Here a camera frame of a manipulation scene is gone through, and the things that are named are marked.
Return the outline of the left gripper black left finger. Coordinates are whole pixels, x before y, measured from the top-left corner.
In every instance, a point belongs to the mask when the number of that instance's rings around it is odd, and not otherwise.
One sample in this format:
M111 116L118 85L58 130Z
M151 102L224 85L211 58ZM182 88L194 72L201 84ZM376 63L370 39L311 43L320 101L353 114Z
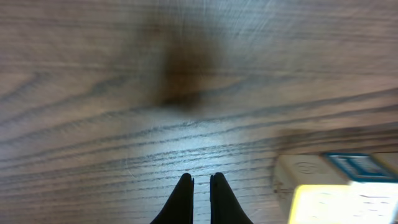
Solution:
M193 191L194 178L189 173L184 173L150 224L192 224Z

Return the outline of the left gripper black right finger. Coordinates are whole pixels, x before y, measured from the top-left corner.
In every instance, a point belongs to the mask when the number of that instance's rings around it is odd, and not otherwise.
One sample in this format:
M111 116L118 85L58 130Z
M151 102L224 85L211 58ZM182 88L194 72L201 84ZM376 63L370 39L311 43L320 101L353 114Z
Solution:
M253 224L235 197L223 173L210 177L211 224Z

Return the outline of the yellow S wooden block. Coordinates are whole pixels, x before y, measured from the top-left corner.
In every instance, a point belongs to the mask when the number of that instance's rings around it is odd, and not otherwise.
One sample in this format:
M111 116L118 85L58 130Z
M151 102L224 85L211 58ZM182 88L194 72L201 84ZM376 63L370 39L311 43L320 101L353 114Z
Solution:
M397 223L397 183L353 181L323 154L280 155L273 190L288 223Z

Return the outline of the red E wooden block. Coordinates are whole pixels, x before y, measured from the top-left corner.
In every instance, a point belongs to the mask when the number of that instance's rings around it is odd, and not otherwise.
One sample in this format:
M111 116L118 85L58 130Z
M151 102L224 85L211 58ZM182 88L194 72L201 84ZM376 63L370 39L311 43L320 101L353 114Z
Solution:
M326 152L323 157L353 181L397 183L397 175L369 154Z

